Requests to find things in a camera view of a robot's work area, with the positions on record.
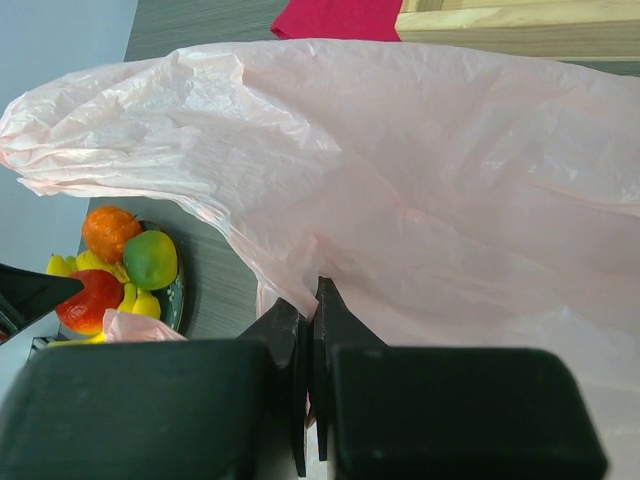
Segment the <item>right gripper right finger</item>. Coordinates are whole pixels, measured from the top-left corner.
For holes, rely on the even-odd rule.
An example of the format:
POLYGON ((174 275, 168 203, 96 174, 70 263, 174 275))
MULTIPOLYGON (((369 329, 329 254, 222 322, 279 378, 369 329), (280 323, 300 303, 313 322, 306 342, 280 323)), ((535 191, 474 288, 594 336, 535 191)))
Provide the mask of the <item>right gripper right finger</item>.
POLYGON ((399 347, 316 293, 310 400, 333 479, 601 479, 576 380, 530 348, 399 347))

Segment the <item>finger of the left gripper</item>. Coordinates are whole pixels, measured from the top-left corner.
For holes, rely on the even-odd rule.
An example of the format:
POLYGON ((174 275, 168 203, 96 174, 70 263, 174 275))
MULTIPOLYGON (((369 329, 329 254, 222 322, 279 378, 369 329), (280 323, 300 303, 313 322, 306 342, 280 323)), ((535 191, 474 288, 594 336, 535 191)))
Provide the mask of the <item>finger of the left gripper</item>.
POLYGON ((84 289, 80 280, 1 265, 1 329, 24 330, 84 289))

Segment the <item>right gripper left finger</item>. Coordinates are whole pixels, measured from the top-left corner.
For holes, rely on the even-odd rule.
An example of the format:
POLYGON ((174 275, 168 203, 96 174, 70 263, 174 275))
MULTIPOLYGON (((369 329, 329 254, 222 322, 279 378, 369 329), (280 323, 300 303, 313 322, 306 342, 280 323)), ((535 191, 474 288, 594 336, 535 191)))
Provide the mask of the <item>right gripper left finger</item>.
POLYGON ((48 348, 1 408, 5 479, 295 479, 307 320, 277 301, 235 339, 48 348))

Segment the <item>red apple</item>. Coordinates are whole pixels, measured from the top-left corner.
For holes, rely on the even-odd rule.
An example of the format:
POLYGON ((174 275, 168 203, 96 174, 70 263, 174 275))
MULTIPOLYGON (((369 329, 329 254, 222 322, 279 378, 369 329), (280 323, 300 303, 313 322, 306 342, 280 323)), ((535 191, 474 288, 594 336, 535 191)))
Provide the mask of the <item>red apple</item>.
POLYGON ((98 269, 74 272, 70 278, 82 282, 82 291, 56 308, 59 321, 83 335, 102 331, 106 310, 116 309, 124 298, 123 285, 109 272, 98 269))

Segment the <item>orange tangerine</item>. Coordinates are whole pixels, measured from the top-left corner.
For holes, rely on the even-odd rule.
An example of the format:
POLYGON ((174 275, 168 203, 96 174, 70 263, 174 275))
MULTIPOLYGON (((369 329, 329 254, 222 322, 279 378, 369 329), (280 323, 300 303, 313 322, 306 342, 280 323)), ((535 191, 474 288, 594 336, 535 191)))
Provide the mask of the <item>orange tangerine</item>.
POLYGON ((132 213, 112 205, 89 212, 81 230, 87 248, 110 264, 122 260, 126 243, 142 231, 132 213))

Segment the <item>green mango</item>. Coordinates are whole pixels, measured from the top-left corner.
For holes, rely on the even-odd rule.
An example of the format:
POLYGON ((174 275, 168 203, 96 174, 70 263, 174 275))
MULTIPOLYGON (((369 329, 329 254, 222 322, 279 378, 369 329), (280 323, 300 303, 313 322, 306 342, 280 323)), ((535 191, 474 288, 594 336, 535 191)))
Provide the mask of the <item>green mango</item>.
POLYGON ((166 233, 147 230, 126 243, 123 265, 134 285, 148 291, 160 290, 178 275, 177 250, 166 233))

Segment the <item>pink plastic bag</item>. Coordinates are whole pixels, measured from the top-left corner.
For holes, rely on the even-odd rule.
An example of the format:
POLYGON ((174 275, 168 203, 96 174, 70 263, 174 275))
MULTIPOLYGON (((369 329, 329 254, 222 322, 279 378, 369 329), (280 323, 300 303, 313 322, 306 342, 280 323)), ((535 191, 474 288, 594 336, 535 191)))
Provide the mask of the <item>pink plastic bag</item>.
POLYGON ((395 345, 538 347, 639 475, 639 81, 412 43, 214 43, 71 73, 1 119, 38 195, 169 200, 305 314, 395 345))

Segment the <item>yellow banana bunch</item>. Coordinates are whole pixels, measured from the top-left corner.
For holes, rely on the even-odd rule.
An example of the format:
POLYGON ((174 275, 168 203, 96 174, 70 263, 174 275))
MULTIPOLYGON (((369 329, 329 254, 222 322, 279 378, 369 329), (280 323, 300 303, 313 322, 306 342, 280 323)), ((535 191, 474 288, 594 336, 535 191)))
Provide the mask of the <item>yellow banana bunch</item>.
POLYGON ((83 285, 81 292, 55 309, 61 324, 74 333, 102 340, 103 317, 109 309, 156 320, 161 317, 160 303, 154 295, 132 283, 121 283, 106 270, 73 270, 63 257, 54 255, 49 260, 46 273, 80 280, 83 285))

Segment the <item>dark green plate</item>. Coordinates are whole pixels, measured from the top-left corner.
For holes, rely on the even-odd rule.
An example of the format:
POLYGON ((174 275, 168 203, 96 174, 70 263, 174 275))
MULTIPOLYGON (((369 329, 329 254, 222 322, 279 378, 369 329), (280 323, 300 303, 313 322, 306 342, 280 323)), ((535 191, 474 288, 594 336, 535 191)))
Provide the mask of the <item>dark green plate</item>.
POLYGON ((159 320, 178 333, 182 333, 187 323, 183 319, 187 300, 186 277, 177 245, 174 245, 174 250, 176 253, 176 276, 170 284, 163 289, 152 291, 152 294, 160 304, 161 314, 159 320))

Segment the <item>red folded cloth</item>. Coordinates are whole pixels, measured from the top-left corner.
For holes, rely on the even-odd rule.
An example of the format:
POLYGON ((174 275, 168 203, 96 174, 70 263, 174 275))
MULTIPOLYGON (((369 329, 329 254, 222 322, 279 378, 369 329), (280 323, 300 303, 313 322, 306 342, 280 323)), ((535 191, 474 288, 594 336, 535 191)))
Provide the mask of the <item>red folded cloth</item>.
POLYGON ((402 0, 291 0, 271 25, 282 40, 326 38, 399 42, 402 0))

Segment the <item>wooden stand with post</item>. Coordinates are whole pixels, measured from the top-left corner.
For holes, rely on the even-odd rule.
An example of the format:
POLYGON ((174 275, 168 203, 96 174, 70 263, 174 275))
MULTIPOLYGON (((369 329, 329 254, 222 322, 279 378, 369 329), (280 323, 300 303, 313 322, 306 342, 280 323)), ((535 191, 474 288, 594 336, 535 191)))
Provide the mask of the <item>wooden stand with post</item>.
POLYGON ((637 1, 405 1, 404 42, 568 61, 637 61, 637 1))

